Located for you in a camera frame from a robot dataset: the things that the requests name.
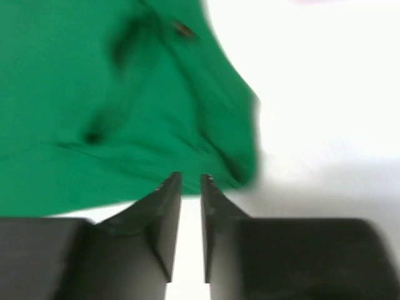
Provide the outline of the green t shirt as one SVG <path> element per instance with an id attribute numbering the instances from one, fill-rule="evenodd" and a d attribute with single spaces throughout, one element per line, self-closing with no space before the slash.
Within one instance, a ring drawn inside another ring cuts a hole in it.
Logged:
<path id="1" fill-rule="evenodd" d="M 202 1 L 2 1 L 1 214 L 243 188 L 255 104 Z"/>

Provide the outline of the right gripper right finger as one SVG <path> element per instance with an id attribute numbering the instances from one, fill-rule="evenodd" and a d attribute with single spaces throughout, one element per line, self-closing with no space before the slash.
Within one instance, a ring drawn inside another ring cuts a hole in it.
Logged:
<path id="1" fill-rule="evenodd" d="M 379 233 L 348 217 L 251 217 L 201 178 L 204 280 L 212 299 L 398 299 Z"/>

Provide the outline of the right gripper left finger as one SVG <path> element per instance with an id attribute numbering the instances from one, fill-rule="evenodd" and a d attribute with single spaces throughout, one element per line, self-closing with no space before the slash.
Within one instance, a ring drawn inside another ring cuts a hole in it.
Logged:
<path id="1" fill-rule="evenodd" d="M 99 223 L 1 219 L 1 298 L 164 299 L 171 282 L 182 176 Z"/>

